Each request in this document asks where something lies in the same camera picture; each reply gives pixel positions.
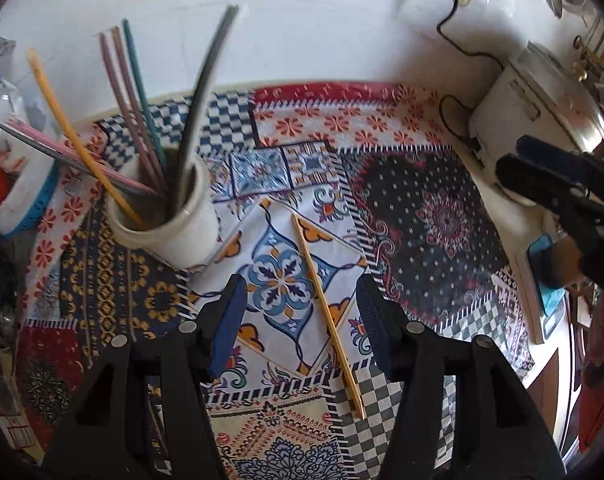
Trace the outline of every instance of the rice cooker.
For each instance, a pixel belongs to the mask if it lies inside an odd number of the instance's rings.
[[[495,164],[523,135],[569,152],[591,153],[604,139],[604,118],[572,72],[546,48],[529,43],[493,85],[469,120],[478,158],[492,182]]]

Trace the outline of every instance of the chopstick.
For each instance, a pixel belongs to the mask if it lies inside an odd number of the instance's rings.
[[[142,113],[140,112],[140,106],[138,106],[138,99],[136,98],[136,92],[133,90],[133,83],[131,82],[131,76],[128,73],[128,65],[127,58],[124,54],[124,47],[122,45],[122,34],[120,33],[119,27],[111,28],[111,36],[113,37],[113,44],[115,45],[115,52],[118,54],[118,61],[120,62],[120,72],[122,73],[122,80],[124,81],[124,86],[127,89],[128,100],[131,101],[131,108],[133,108],[133,115],[136,118],[136,123],[138,124],[138,128],[140,129],[140,133],[146,142],[148,147],[148,156],[151,159],[151,163],[155,168],[155,172],[157,173],[160,183],[164,189],[168,189],[166,187],[166,181],[164,180],[164,176],[162,173],[162,167],[160,166],[160,162],[157,158],[157,153],[153,149],[153,143],[148,136],[148,131],[144,126],[144,120],[142,118]]]
[[[133,79],[135,80],[136,88],[138,89],[138,96],[140,97],[142,112],[146,118],[146,127],[148,128],[149,136],[153,141],[153,147],[160,162],[160,166],[162,166],[162,168],[165,170],[166,157],[164,156],[160,137],[155,129],[155,121],[151,115],[151,109],[149,108],[148,101],[146,100],[146,92],[144,92],[144,83],[142,82],[142,75],[140,73],[140,64],[138,63],[138,54],[136,53],[135,43],[133,43],[133,33],[131,33],[131,27],[126,18],[122,20],[122,26],[124,27],[124,38],[127,40],[127,52],[128,60],[131,63],[131,72],[133,72]]]
[[[82,173],[93,176],[89,167],[82,162],[82,158],[74,150],[50,139],[16,117],[9,117],[6,123],[0,123],[0,128],[25,144],[53,157],[55,160],[60,160],[72,168],[82,171]],[[145,186],[141,182],[126,177],[108,166],[103,165],[102,171],[109,177],[113,186],[122,191],[143,196],[157,196],[157,191],[152,187]]]
[[[160,180],[157,176],[157,173],[155,172],[155,168],[151,163],[151,159],[148,156],[144,142],[140,137],[140,133],[138,133],[138,128],[133,124],[130,114],[128,113],[127,104],[126,101],[124,101],[124,95],[122,95],[122,88],[120,88],[120,82],[115,74],[115,67],[113,66],[113,60],[111,59],[111,53],[109,52],[109,45],[106,41],[106,36],[104,36],[102,32],[100,33],[100,51],[102,53],[104,69],[106,70],[107,77],[109,78],[109,83],[111,84],[113,94],[115,95],[115,101],[118,102],[120,113],[122,114],[122,118],[124,118],[124,124],[128,128],[128,131],[133,139],[133,143],[140,154],[140,162],[142,163],[142,166],[144,166],[146,173],[151,179],[151,183],[153,184],[155,190],[161,192],[162,187],[160,185]]]
[[[51,88],[50,83],[48,82],[48,78],[46,73],[44,72],[44,67],[42,66],[42,62],[40,61],[40,57],[38,53],[35,52],[32,48],[30,48],[26,53],[26,59],[29,65],[31,66],[31,71],[33,72],[33,76],[35,81],[37,81],[38,86],[40,87],[40,91],[44,98],[47,100],[48,107],[53,113],[56,121],[60,124],[64,135],[71,140],[73,147],[76,149],[76,152],[82,157],[84,163],[90,168],[90,170],[95,175],[102,185],[104,189],[113,197],[113,200],[124,210],[124,212],[133,220],[138,226],[142,229],[146,228],[146,224],[142,221],[138,213],[133,211],[128,202],[124,199],[124,197],[120,194],[120,192],[115,189],[115,187],[111,184],[111,181],[106,177],[100,165],[93,160],[91,153],[87,150],[80,137],[77,136],[76,131],[73,129],[70,121],[64,114],[60,103],[58,102],[58,98],[56,97],[53,89]]]
[[[224,50],[226,40],[231,33],[239,12],[240,7],[238,6],[226,6],[226,10],[213,35],[213,40],[211,40],[211,44],[208,46],[207,57],[205,57],[202,70],[195,82],[189,115],[187,115],[179,143],[178,160],[175,170],[175,187],[169,199],[170,218],[175,216],[187,201],[189,192],[188,176],[190,173],[188,166],[197,142],[199,126],[207,113],[207,100],[211,86],[213,85],[213,75],[217,67],[217,60]]]
[[[331,341],[333,343],[333,346],[335,347],[335,351],[337,352],[339,364],[341,365],[342,372],[344,373],[344,377],[346,378],[346,384],[349,390],[351,391],[351,397],[353,399],[353,404],[355,404],[357,416],[361,420],[365,420],[365,418],[367,418],[367,413],[365,412],[364,404],[362,403],[362,394],[359,391],[359,386],[357,386],[357,383],[355,382],[353,372],[351,371],[351,366],[349,365],[348,359],[346,359],[344,348],[342,347],[341,342],[339,341],[338,331],[335,328],[335,323],[333,323],[331,310],[329,309],[329,304],[326,301],[324,291],[322,290],[322,283],[320,283],[320,279],[317,276],[317,273],[315,272],[313,260],[311,259],[311,253],[308,250],[306,240],[304,240],[304,234],[299,224],[299,218],[295,213],[291,214],[291,221],[293,222],[293,225],[295,226],[295,229],[297,231],[297,237],[300,240],[300,249],[304,255],[304,259],[306,260],[306,266],[308,267],[310,278],[313,281],[313,285],[315,286],[317,297],[320,300],[320,304],[322,305],[322,311],[324,312],[324,316],[326,317],[326,325],[328,325],[329,333],[331,334]]]

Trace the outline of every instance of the appliance lid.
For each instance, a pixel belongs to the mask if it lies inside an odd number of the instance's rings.
[[[588,90],[547,48],[528,43],[511,65],[583,152],[604,140],[604,118]]]

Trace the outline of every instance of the white ceramic cup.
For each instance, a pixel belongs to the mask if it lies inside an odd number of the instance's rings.
[[[132,221],[107,197],[107,215],[113,238],[129,249],[143,249],[175,269],[192,270],[206,265],[212,256],[218,236],[218,224],[210,197],[210,174],[202,158],[195,154],[191,165],[195,178],[187,203],[169,221],[162,222],[158,213],[163,206],[158,199],[128,196],[133,209],[150,226],[147,231],[136,231]],[[134,156],[120,173],[145,182],[138,156]]]

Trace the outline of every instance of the green chopstick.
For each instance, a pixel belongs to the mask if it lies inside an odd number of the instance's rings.
[[[128,20],[124,18],[122,20],[122,26],[124,27],[124,37],[127,40],[127,52],[128,60],[131,63],[131,70],[133,72],[133,79],[136,82],[136,88],[138,89],[138,95],[140,96],[140,103],[142,105],[142,112],[146,119],[146,127],[148,128],[149,136],[153,142],[153,149],[157,153],[157,160],[162,166],[162,170],[166,171],[166,157],[164,156],[164,150],[162,149],[162,143],[160,137],[155,129],[155,121],[151,115],[151,110],[146,100],[146,94],[144,93],[144,84],[142,83],[142,75],[140,74],[140,66],[138,65],[138,55],[136,54],[136,48],[133,44],[133,34],[131,34],[131,27],[128,24]]]

